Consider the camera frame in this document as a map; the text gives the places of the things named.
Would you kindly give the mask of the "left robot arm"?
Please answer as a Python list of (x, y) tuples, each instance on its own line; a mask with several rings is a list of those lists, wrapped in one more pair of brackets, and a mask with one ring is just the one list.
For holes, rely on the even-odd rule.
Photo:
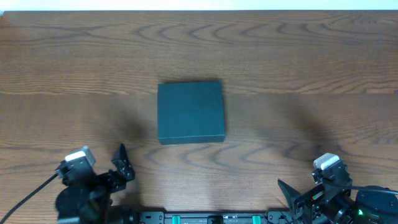
[(135, 171), (125, 145), (118, 147), (111, 162), (116, 170), (96, 174), (96, 160), (84, 146), (71, 154), (56, 168), (55, 173), (66, 186), (55, 201), (58, 223), (139, 223), (131, 207), (113, 206), (111, 194), (126, 188), (135, 179)]

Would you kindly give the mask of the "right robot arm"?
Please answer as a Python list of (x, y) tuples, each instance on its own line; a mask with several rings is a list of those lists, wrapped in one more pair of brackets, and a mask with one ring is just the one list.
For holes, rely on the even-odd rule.
[(342, 160), (316, 166), (312, 177), (317, 186), (304, 194), (277, 181), (292, 223), (397, 224), (397, 191), (354, 186)]

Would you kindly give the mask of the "black gift box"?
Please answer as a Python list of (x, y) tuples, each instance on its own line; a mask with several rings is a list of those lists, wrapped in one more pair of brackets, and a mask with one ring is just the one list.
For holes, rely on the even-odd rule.
[(219, 80), (158, 85), (157, 130), (161, 144), (223, 142), (224, 122)]

